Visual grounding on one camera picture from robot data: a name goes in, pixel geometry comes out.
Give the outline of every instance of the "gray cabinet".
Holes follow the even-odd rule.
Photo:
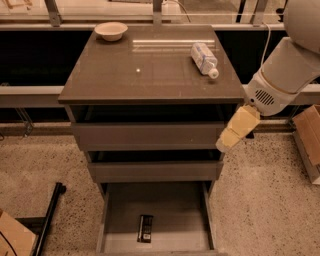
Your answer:
[[[193,63],[195,41],[218,58],[217,80]],[[117,42],[92,34],[59,102],[105,200],[97,255],[218,255],[208,196],[224,155],[215,142],[242,101],[210,26],[129,26]],[[137,242],[144,214],[151,243]]]

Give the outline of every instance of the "drawer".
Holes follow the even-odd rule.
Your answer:
[[[72,130],[82,151],[215,148],[223,122],[77,123]]]
[[[223,162],[218,150],[99,152],[88,164],[96,183],[215,181]]]
[[[141,215],[150,243],[137,241]],[[108,184],[97,255],[218,255],[211,216],[201,182]]]

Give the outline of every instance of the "water bottle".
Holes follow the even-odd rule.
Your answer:
[[[212,79],[219,76],[218,60],[205,43],[194,43],[191,48],[191,56],[202,75],[208,75]]]

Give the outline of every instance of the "white bowl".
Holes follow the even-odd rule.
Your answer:
[[[126,24],[120,22],[107,22],[97,25],[94,31],[101,35],[106,41],[117,41],[122,37],[122,34],[128,29]]]

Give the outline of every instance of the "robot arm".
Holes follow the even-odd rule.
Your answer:
[[[245,86],[247,106],[235,113],[222,132],[217,142],[220,151],[226,152],[251,132],[260,122],[260,114],[279,113],[320,76],[319,12],[319,0],[288,1],[284,25],[289,37],[280,41]]]

